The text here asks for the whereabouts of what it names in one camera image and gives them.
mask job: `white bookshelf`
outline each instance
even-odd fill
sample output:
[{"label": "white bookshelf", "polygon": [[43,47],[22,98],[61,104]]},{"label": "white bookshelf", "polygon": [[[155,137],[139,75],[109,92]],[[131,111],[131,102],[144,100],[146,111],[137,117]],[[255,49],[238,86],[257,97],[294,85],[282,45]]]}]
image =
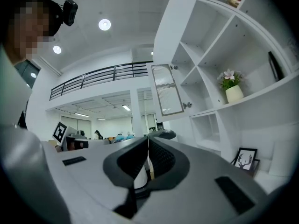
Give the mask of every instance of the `white bookshelf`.
[{"label": "white bookshelf", "polygon": [[[196,0],[186,12],[190,17],[170,60],[178,64],[172,73],[182,102],[192,103],[185,117],[190,119],[194,143],[229,162],[239,147],[257,148],[257,180],[272,190],[263,180],[275,179],[268,177],[275,142],[299,139],[298,61],[288,45],[292,33],[269,0],[242,0],[238,8],[225,0]],[[284,74],[278,82],[269,51]],[[245,75],[240,83],[244,98],[233,103],[217,82],[227,69]]]}]

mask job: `pink flower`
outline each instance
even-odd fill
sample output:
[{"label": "pink flower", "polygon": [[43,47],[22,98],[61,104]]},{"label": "pink flower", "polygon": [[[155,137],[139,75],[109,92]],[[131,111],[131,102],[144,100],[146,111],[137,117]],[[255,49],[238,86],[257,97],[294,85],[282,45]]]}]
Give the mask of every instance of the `pink flower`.
[{"label": "pink flower", "polygon": [[234,77],[234,71],[230,71],[229,69],[227,71],[224,72],[224,75],[225,75],[225,78],[228,80],[228,79],[231,79],[231,80],[234,80],[235,77]]}]

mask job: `deer antler picture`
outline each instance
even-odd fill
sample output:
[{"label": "deer antler picture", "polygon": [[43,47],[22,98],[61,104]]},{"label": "deer antler picture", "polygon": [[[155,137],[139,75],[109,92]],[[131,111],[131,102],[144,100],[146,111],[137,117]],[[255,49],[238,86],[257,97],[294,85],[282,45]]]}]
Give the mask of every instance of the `deer antler picture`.
[{"label": "deer antler picture", "polygon": [[240,168],[244,168],[245,165],[248,165],[248,164],[251,164],[251,163],[252,163],[252,156],[251,156],[251,155],[249,156],[249,161],[248,161],[248,162],[245,161],[244,163],[242,163],[242,161],[241,161],[241,159],[242,159],[242,155],[243,155],[243,154],[241,154],[241,155],[239,156],[239,158],[238,158],[238,163],[239,163],[239,167],[240,167]]}]

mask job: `recessed ceiling light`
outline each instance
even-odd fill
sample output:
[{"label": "recessed ceiling light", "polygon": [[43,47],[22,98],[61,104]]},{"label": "recessed ceiling light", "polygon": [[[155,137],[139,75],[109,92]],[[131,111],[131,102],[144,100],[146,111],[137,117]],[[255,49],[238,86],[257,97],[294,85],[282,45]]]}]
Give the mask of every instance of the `recessed ceiling light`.
[{"label": "recessed ceiling light", "polygon": [[127,111],[130,111],[130,109],[126,105],[123,105],[122,107],[125,108]]},{"label": "recessed ceiling light", "polygon": [[56,54],[60,54],[60,53],[61,53],[61,48],[60,48],[60,46],[54,46],[54,47],[53,47],[53,51],[54,51]]},{"label": "recessed ceiling light", "polygon": [[99,28],[103,31],[107,31],[111,28],[111,22],[108,19],[102,19],[99,21]]},{"label": "recessed ceiling light", "polygon": [[76,115],[80,115],[80,116],[84,116],[84,117],[89,117],[88,115],[84,115],[84,114],[79,114],[79,113],[75,113]]}]

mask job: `fluorescent ceiling light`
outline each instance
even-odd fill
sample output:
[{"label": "fluorescent ceiling light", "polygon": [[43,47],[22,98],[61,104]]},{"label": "fluorescent ceiling light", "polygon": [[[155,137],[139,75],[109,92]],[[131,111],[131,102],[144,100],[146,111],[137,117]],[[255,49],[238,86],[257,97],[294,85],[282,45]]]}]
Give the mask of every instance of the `fluorescent ceiling light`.
[{"label": "fluorescent ceiling light", "polygon": [[81,116],[84,116],[84,117],[89,117],[88,115],[84,115],[84,114],[79,114],[79,113],[75,113],[76,115],[81,115]]},{"label": "fluorescent ceiling light", "polygon": [[102,19],[99,21],[99,28],[103,31],[107,31],[111,28],[111,22],[108,19]]},{"label": "fluorescent ceiling light", "polygon": [[61,53],[61,48],[59,46],[54,46],[53,47],[53,51],[56,53],[56,54],[60,54]]},{"label": "fluorescent ceiling light", "polygon": [[126,105],[123,105],[122,107],[124,107],[127,111],[130,111],[130,109]]}]

